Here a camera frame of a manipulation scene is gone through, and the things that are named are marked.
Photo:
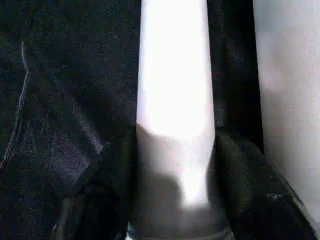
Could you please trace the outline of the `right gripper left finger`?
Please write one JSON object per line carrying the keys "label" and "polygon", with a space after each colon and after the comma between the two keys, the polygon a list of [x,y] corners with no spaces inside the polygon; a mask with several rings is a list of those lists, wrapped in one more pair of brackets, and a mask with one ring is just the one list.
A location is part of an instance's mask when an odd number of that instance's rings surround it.
{"label": "right gripper left finger", "polygon": [[124,240],[136,187],[134,126],[110,139],[63,200],[61,240]]}

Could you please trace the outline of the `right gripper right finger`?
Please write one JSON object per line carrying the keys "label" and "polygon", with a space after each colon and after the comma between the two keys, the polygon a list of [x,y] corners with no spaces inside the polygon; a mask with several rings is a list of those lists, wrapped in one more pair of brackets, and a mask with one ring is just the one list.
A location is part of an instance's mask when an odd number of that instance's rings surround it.
{"label": "right gripper right finger", "polygon": [[235,240],[316,240],[318,224],[252,142],[215,134],[215,175]]}

